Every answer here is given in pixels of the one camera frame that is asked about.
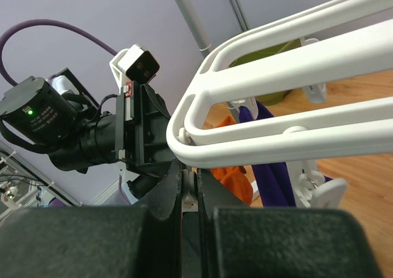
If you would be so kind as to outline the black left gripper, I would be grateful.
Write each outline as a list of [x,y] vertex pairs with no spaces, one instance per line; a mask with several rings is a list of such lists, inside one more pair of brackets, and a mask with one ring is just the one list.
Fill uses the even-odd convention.
[[116,99],[116,160],[137,174],[165,176],[174,160],[165,139],[169,120],[164,99],[149,84],[126,84]]

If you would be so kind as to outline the orange sock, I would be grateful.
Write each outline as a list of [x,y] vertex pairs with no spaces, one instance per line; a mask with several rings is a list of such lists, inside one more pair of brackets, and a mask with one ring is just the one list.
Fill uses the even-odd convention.
[[250,205],[253,199],[253,188],[246,177],[244,166],[229,166],[211,169],[212,175],[226,189],[234,194],[243,203]]

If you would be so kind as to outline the white clip sock hanger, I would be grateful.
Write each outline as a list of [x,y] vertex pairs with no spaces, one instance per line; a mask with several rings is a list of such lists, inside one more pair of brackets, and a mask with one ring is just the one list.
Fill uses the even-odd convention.
[[[392,152],[392,91],[339,85],[392,69],[392,19],[318,41],[311,35],[392,9],[333,0],[242,33],[202,62],[166,130],[195,168],[284,162],[298,207],[336,207],[347,188],[317,160]],[[274,118],[256,120],[262,103]],[[240,123],[239,107],[254,121]]]

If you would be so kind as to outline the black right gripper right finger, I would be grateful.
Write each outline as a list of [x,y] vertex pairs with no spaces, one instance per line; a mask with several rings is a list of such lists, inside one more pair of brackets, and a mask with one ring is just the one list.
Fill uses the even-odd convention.
[[251,208],[210,171],[196,196],[203,277],[381,277],[360,223],[341,209]]

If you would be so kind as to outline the purple cloth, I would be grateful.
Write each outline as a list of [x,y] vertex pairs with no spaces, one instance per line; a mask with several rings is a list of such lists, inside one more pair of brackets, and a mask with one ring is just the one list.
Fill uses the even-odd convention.
[[[274,115],[262,103],[258,101],[256,103],[258,107],[256,120],[274,118]],[[247,107],[239,107],[240,123],[254,120]],[[284,162],[255,164],[252,165],[252,170],[264,207],[296,207],[287,166]]]

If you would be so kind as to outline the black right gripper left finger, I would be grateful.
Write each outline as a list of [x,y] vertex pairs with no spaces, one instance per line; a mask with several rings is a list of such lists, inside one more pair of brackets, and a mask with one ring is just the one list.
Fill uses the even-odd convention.
[[1,276],[180,277],[181,167],[132,206],[15,211],[1,227]]

